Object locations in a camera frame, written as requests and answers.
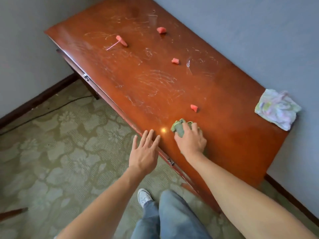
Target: forearm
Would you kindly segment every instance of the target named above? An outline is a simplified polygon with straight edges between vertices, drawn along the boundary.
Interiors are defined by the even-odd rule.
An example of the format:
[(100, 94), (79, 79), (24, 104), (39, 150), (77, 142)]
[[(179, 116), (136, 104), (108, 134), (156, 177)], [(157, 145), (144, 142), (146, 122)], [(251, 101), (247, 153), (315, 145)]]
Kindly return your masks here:
[(315, 238), (293, 215), (201, 153), (192, 155), (201, 175), (224, 214), (247, 238)]
[(143, 178), (144, 174), (128, 168), (59, 234), (58, 239), (111, 238), (127, 203)]

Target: black cable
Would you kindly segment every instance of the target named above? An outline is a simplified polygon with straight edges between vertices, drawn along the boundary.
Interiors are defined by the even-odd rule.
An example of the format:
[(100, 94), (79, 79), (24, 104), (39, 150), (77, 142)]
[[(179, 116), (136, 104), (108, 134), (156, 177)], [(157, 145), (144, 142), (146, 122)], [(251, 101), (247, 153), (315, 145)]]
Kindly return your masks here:
[(54, 111), (56, 111), (56, 110), (59, 110), (59, 109), (61, 109), (62, 107), (66, 106), (67, 104), (70, 104), (71, 102), (74, 102), (74, 101), (77, 101), (77, 100), (83, 99), (83, 98), (88, 98), (88, 97), (93, 97), (93, 96), (84, 96), (84, 97), (80, 97), (80, 98), (77, 98), (77, 99), (75, 99), (75, 100), (69, 101), (68, 103), (66, 103), (66, 104), (64, 104), (64, 105), (62, 105), (62, 106), (60, 106), (60, 107), (58, 107), (58, 108), (56, 108), (56, 109), (53, 109), (52, 111), (49, 111), (49, 112), (44, 113), (44, 114), (42, 114), (42, 115), (40, 115), (40, 116), (34, 117), (34, 118), (30, 119), (30, 120), (27, 120), (27, 121), (24, 122), (24, 123), (21, 123), (21, 124), (18, 125), (18, 126), (15, 126), (14, 128), (11, 128), (10, 130), (7, 130), (7, 131), (5, 131), (5, 132), (3, 132), (3, 133), (0, 133), (0, 136), (5, 135), (6, 133), (11, 132), (12, 130), (17, 129), (18, 127), (21, 127), (22, 125), (24, 125), (24, 124), (26, 124), (26, 123), (28, 123), (28, 122), (30, 122), (30, 121), (33, 121), (33, 120), (35, 120), (35, 119), (37, 119), (37, 118), (39, 118), (39, 117), (45, 116), (45, 115), (47, 115), (47, 114), (49, 114), (49, 113), (51, 113), (51, 112), (54, 112)]

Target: blue jeans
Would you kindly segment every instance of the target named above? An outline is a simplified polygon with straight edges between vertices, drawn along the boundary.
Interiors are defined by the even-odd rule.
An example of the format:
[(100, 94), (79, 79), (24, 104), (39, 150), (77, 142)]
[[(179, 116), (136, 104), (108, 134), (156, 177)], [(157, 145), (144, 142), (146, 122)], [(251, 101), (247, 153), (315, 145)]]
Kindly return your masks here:
[(159, 206), (155, 201), (144, 205), (144, 213), (131, 239), (212, 239), (186, 201), (172, 190), (162, 193)]

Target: shoe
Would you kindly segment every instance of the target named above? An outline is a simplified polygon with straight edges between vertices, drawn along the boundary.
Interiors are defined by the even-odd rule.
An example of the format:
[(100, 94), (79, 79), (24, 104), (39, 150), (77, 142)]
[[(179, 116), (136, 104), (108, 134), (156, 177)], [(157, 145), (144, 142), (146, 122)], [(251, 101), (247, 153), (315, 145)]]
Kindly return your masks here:
[(141, 207), (144, 208), (144, 205), (149, 201), (153, 201), (151, 194), (146, 189), (139, 189), (138, 202), (141, 205)]

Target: person's left arm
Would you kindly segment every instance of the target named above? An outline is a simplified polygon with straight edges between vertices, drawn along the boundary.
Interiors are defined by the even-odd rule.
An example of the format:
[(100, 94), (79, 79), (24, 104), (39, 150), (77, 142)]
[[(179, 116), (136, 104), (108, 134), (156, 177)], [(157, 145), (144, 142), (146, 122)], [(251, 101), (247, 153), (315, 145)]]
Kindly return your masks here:
[(160, 136), (152, 144), (153, 133), (153, 130), (145, 131), (138, 147), (137, 136), (134, 137), (129, 167), (124, 174), (61, 231), (57, 239), (112, 238), (134, 191), (157, 165)]

